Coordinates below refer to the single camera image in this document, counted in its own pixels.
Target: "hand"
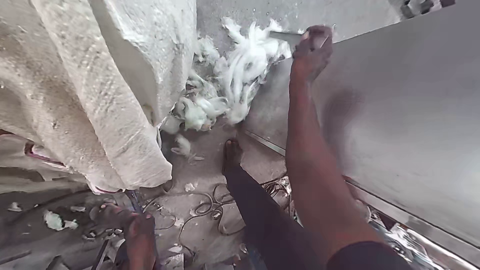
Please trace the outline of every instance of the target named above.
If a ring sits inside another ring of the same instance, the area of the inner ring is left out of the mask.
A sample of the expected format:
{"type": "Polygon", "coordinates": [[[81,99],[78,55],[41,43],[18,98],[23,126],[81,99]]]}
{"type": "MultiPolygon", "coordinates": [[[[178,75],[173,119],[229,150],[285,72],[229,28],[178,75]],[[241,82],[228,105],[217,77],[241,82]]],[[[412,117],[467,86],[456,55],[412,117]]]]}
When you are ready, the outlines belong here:
{"type": "Polygon", "coordinates": [[[295,47],[290,78],[311,83],[327,66],[332,51],[332,29],[324,25],[308,27],[295,47]]]}

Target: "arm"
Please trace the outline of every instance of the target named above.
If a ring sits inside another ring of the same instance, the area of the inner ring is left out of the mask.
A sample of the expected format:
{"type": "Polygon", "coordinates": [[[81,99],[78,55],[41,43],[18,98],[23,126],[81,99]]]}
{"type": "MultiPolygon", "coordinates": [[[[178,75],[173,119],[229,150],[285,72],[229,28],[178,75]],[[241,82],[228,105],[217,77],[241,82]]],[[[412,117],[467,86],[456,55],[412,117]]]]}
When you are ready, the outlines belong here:
{"type": "Polygon", "coordinates": [[[286,163],[295,207],[313,236],[316,254],[326,263],[349,244],[382,240],[356,209],[322,135],[312,100],[312,81],[332,52],[331,30],[314,26],[308,32],[309,37],[297,46],[290,73],[286,163]]]}

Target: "metal panel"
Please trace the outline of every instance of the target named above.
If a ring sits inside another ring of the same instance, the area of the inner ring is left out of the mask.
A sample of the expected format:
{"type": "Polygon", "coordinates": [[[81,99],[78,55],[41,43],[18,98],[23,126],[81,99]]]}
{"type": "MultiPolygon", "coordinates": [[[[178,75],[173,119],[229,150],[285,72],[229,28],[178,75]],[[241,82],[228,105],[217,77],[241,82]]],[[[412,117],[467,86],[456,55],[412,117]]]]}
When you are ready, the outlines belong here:
{"type": "MultiPolygon", "coordinates": [[[[480,1],[334,45],[313,86],[345,175],[480,246],[480,1]]],[[[291,60],[273,67],[245,129],[285,148],[291,60]]]]}

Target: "insulation blanket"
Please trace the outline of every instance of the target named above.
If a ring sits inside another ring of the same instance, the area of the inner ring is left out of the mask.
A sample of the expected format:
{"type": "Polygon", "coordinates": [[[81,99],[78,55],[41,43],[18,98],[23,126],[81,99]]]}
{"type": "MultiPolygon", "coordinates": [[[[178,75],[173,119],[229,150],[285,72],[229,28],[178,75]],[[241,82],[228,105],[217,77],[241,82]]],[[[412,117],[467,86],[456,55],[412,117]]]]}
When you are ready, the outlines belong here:
{"type": "Polygon", "coordinates": [[[47,159],[7,166],[84,176],[95,193],[171,179],[155,126],[185,87],[195,40],[194,0],[3,1],[0,129],[47,159]]]}

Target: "leg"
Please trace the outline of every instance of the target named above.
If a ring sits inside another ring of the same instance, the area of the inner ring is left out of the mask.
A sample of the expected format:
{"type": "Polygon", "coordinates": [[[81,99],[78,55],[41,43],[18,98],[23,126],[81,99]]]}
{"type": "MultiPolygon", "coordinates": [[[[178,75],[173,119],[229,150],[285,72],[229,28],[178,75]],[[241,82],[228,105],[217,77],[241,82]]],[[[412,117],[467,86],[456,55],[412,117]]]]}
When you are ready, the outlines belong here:
{"type": "Polygon", "coordinates": [[[306,231],[240,166],[238,141],[225,144],[223,174],[255,245],[268,269],[322,269],[306,231]]]}

